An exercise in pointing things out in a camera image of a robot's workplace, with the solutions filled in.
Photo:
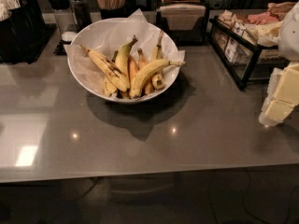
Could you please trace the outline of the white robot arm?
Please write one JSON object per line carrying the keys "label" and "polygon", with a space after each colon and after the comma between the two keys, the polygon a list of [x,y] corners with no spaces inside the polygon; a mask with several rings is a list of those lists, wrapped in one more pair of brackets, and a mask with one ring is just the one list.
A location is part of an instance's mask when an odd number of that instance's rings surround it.
{"label": "white robot arm", "polygon": [[276,126],[299,105],[299,2],[285,16],[278,34],[278,51],[290,61],[271,74],[259,121]]}

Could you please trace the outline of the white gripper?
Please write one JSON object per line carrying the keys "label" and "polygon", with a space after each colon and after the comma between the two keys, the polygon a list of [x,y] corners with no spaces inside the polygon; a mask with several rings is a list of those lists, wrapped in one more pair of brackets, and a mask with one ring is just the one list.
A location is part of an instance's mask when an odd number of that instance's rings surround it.
{"label": "white gripper", "polygon": [[299,105],[299,63],[284,70],[275,68],[269,78],[267,97],[263,101],[259,122],[277,126]]}

